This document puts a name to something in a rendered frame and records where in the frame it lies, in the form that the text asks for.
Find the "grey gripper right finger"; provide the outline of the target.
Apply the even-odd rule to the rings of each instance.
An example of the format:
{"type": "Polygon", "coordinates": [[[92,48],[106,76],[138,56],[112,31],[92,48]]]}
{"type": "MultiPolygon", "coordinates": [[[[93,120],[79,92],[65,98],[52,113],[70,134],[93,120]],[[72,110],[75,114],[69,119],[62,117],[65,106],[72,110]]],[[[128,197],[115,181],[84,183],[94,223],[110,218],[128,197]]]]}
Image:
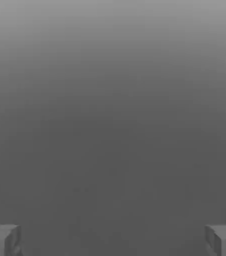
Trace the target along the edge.
{"type": "Polygon", "coordinates": [[[226,224],[206,225],[204,235],[208,256],[226,256],[226,224]]]}

